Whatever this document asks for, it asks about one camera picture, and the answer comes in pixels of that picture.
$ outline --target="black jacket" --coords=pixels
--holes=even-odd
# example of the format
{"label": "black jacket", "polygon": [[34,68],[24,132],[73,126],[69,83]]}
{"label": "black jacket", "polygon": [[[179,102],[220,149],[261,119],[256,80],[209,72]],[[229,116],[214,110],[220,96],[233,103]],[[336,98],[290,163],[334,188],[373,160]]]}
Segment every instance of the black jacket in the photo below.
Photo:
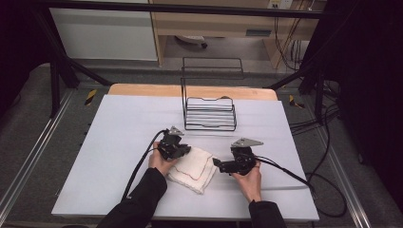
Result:
{"label": "black jacket", "polygon": [[[97,228],[145,227],[154,215],[158,201],[167,188],[166,180],[156,168],[148,168],[128,199],[116,205]],[[277,205],[270,201],[252,201],[249,212],[254,228],[286,227]]]}

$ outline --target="white cabinet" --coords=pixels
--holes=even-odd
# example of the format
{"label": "white cabinet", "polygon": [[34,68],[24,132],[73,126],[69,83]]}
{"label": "white cabinet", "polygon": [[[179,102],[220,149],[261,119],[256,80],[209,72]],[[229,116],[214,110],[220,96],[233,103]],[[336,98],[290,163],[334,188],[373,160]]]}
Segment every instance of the white cabinet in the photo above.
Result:
{"label": "white cabinet", "polygon": [[[146,0],[114,2],[147,3]],[[157,61],[149,12],[88,9],[50,9],[50,12],[70,58]]]}

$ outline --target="folded cloth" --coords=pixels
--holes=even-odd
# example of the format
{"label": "folded cloth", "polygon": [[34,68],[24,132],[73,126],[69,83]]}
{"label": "folded cloth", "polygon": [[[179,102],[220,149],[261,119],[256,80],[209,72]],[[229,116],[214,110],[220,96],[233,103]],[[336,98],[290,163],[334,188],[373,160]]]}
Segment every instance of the folded cloth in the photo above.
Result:
{"label": "folded cloth", "polygon": [[182,184],[197,194],[203,194],[214,173],[216,166],[213,155],[200,148],[193,147],[169,169],[168,179]]}

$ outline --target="wire rack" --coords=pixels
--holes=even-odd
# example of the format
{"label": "wire rack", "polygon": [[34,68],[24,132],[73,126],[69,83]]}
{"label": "wire rack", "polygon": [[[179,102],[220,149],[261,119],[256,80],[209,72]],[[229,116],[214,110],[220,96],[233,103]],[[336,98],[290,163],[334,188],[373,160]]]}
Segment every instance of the wire rack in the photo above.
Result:
{"label": "wire rack", "polygon": [[[212,61],[227,63],[228,66],[203,66]],[[218,77],[222,73],[231,77]],[[189,80],[202,82],[206,80],[243,80],[242,62],[239,58],[196,58],[184,57],[182,59],[182,107],[183,121],[186,130],[235,131],[237,128],[237,115],[234,101],[222,95],[219,98],[202,98],[188,96],[186,83]]]}

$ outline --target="power strip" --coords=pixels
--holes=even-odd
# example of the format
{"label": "power strip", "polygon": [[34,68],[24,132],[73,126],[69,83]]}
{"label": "power strip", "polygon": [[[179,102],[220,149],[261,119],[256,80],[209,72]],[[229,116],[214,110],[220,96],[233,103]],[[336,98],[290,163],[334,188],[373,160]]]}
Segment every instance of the power strip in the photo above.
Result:
{"label": "power strip", "polygon": [[289,10],[293,0],[270,0],[268,9]]}

